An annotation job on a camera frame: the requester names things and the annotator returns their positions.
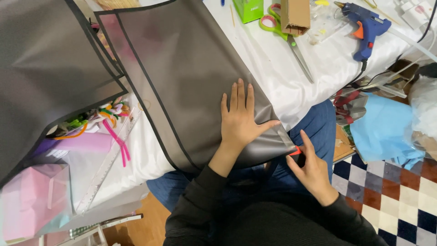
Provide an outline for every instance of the checkered rug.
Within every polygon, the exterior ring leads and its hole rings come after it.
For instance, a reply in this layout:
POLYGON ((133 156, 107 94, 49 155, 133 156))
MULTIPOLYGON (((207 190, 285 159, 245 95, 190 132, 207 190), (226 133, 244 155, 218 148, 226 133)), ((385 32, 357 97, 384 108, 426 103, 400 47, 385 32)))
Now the checkered rug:
POLYGON ((332 185, 390 246, 437 246, 437 162, 408 171, 355 154, 334 165, 332 185))

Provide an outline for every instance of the hand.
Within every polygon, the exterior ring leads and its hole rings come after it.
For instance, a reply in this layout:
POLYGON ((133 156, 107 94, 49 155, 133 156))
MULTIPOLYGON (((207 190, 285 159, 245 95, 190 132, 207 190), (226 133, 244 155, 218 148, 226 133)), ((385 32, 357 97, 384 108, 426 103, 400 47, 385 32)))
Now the hand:
POLYGON ((227 95, 222 98, 222 144, 230 145, 242 151, 246 145, 259 137, 268 129, 279 125, 279 120, 271 120, 257 125, 254 119, 255 97, 253 86, 247 86, 247 102, 244 95, 244 83, 238 79, 238 84, 232 85, 231 102, 228 111, 227 95))
POLYGON ((305 166, 300 168, 293 158, 288 155, 286 157, 287 164, 319 203, 324 207, 329 206, 337 200, 339 194, 329 182, 328 165, 326 161, 317 157, 314 146, 306 133, 301 130, 300 134, 304 146, 300 146, 299 148, 305 154, 305 166))

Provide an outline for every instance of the green box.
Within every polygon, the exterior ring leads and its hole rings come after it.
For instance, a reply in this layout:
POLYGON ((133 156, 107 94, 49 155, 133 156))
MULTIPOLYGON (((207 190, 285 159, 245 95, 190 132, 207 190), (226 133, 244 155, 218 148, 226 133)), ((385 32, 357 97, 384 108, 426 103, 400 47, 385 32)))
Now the green box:
POLYGON ((233 0, 243 24, 261 19, 264 15, 264 0, 233 0))

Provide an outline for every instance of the person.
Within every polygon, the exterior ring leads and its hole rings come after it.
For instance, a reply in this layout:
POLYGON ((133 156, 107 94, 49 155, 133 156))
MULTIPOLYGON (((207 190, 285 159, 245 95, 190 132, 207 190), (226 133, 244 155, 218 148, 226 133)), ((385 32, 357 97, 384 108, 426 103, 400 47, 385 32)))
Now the person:
POLYGON ((255 123, 253 87, 247 86, 246 102, 241 79, 229 109, 226 103, 223 94, 221 144, 197 177, 174 171, 147 181, 172 212, 165 246, 387 245, 330 184, 336 132, 330 101, 313 106, 289 132, 306 156, 302 168, 286 156, 237 170, 243 148, 280 122, 255 123))

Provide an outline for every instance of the orange trigger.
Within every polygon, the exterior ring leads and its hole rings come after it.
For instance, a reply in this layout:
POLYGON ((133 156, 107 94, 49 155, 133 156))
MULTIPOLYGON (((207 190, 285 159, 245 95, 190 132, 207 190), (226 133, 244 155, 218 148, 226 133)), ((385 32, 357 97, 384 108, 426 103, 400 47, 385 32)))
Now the orange trigger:
POLYGON ((354 35, 358 39, 364 39, 363 24, 361 23, 361 21, 357 21, 357 24, 360 27, 356 32, 352 33, 352 35, 354 35))

